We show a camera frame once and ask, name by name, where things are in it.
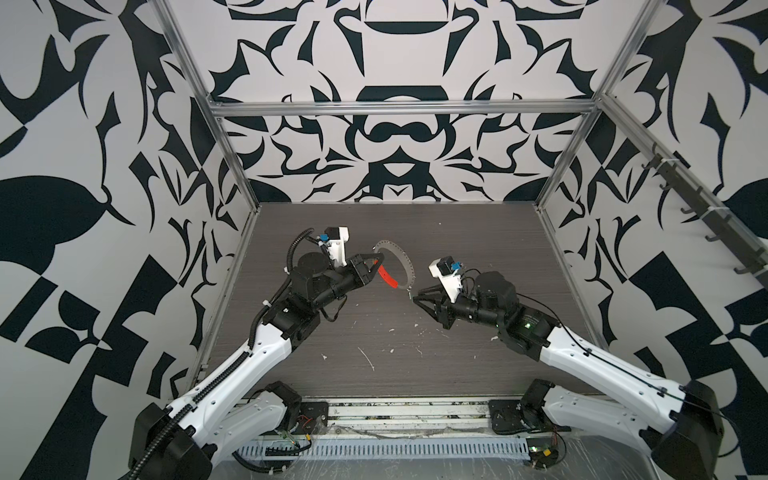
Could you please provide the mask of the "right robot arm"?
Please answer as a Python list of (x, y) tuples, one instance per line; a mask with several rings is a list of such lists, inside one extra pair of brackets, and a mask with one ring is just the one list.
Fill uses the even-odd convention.
[(413, 302), (449, 329), (458, 320), (493, 327), (510, 350), (566, 372), (608, 396), (588, 400), (556, 385), (537, 410), (550, 422), (591, 431), (635, 447), (674, 479), (712, 479), (725, 428), (712, 388), (682, 385), (597, 347), (555, 314), (522, 303), (515, 286), (497, 271), (483, 272), (471, 290), (458, 273)]

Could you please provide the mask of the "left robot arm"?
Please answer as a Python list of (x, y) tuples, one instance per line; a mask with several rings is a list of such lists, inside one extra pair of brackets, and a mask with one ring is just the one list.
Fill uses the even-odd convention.
[(206, 479), (253, 438), (291, 429), (301, 397), (284, 383), (268, 385), (251, 406), (240, 400), (309, 337), (330, 303), (344, 304), (383, 262), (381, 253), (358, 254), (342, 266), (321, 252), (303, 255), (226, 361), (167, 406), (151, 404), (138, 414), (126, 478)]

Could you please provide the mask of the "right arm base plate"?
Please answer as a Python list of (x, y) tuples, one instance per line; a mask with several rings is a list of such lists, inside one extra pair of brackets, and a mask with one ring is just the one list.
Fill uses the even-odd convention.
[(570, 427), (556, 425), (544, 413), (541, 403), (523, 400), (490, 400), (488, 411), (492, 431), (497, 435), (545, 433)]

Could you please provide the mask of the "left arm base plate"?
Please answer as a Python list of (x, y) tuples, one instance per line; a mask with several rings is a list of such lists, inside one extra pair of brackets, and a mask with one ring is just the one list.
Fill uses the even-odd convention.
[(312, 434), (327, 425), (329, 403), (326, 401), (302, 402), (287, 411), (284, 429), (291, 434)]

